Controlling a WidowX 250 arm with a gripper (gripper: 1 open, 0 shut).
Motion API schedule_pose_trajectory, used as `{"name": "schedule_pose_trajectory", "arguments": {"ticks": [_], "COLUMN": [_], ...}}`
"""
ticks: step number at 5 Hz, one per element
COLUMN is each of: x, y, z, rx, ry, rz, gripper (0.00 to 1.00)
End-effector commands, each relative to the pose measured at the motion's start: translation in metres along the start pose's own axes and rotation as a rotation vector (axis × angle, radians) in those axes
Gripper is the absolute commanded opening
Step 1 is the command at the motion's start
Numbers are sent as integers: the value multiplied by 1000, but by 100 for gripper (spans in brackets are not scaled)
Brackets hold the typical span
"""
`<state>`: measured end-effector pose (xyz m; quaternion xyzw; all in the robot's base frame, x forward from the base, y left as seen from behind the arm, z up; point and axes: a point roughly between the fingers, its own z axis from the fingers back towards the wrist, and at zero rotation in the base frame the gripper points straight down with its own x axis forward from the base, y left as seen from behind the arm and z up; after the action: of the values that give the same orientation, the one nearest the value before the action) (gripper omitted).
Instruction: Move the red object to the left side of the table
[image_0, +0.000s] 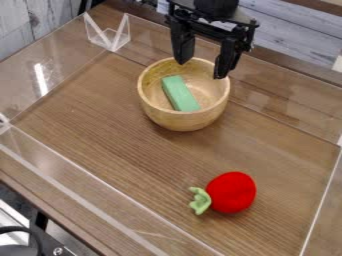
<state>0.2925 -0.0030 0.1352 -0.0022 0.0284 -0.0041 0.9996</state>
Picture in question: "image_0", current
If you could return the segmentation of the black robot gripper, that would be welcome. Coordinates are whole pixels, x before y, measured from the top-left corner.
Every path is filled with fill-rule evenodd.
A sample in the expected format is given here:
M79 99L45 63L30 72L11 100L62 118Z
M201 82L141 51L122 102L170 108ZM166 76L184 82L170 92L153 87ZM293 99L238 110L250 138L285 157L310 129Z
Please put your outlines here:
M253 48L260 22L240 7L240 0L168 0L168 23L173 52L184 65L194 57L196 35L224 40L216 59L214 78L224 79L236 69L242 51Z

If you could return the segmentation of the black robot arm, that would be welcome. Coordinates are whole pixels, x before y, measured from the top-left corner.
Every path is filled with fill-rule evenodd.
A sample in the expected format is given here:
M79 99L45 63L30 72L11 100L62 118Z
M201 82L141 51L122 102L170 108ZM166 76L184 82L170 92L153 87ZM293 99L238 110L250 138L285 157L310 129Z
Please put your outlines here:
M260 22L240 10L240 0L168 0L176 61L186 64L196 53L196 36L221 43L214 78L224 79L237 67L244 52L253 49Z

